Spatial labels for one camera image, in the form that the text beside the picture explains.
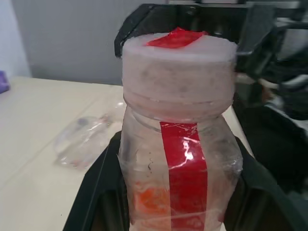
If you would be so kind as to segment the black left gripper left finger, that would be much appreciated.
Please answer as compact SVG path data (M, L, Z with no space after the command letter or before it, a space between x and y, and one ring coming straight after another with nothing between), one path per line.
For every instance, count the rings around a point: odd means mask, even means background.
M78 190L65 231L128 231L127 189L117 158L121 132L89 168Z

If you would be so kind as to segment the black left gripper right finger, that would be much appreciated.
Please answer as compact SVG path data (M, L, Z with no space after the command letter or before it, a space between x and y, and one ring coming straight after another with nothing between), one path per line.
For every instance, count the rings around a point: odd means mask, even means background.
M271 174L236 140L243 170L224 217L227 231L307 231L308 202L284 193Z

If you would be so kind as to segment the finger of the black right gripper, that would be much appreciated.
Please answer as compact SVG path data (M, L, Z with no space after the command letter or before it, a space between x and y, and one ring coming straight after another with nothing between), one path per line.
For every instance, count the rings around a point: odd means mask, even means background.
M277 60L282 36L277 29L281 9L275 5L254 4L248 9L238 48L236 70L262 71Z
M134 37L167 33L176 27L176 6L167 4L142 4L123 22L114 40L116 57L122 56L124 43Z

